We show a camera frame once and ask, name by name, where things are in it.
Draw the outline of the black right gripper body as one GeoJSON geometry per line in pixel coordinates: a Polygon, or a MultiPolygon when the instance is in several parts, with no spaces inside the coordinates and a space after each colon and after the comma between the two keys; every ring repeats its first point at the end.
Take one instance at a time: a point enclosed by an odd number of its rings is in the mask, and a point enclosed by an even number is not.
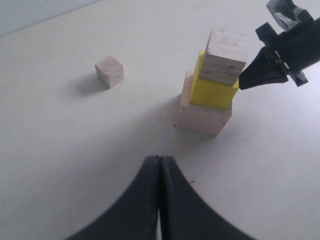
{"type": "Polygon", "coordinates": [[[277,34],[267,22],[255,30],[277,66],[296,86],[308,83],[303,70],[320,61],[320,19],[296,25],[277,34]]]}

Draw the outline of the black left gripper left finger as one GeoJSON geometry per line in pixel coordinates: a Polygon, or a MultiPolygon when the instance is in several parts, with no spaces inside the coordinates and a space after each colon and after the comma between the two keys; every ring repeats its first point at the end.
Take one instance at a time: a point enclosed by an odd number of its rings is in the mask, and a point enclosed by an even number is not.
{"type": "Polygon", "coordinates": [[[155,240],[160,157],[148,156],[137,175],[101,216],[69,240],[155,240]]]}

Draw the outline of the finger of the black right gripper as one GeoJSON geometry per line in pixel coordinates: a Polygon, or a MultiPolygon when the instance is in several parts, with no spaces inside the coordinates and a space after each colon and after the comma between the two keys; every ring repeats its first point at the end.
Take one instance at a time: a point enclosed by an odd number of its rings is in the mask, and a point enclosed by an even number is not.
{"type": "Polygon", "coordinates": [[[283,84],[287,81],[287,76],[278,71],[248,67],[240,74],[240,89],[246,90],[267,84],[283,84]]]}
{"type": "Polygon", "coordinates": [[[275,63],[275,60],[273,56],[270,55],[266,47],[261,48],[261,50],[258,52],[255,59],[247,68],[252,68],[252,69],[258,68],[258,69],[266,69],[269,71],[277,71],[277,65],[275,63]]]}

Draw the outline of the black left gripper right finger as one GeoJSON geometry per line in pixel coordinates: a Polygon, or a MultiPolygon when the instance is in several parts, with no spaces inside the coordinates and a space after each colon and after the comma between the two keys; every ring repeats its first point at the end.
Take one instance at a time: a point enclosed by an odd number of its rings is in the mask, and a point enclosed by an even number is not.
{"type": "Polygon", "coordinates": [[[160,158],[159,214],[163,240],[251,240],[192,188],[171,156],[160,158]]]}

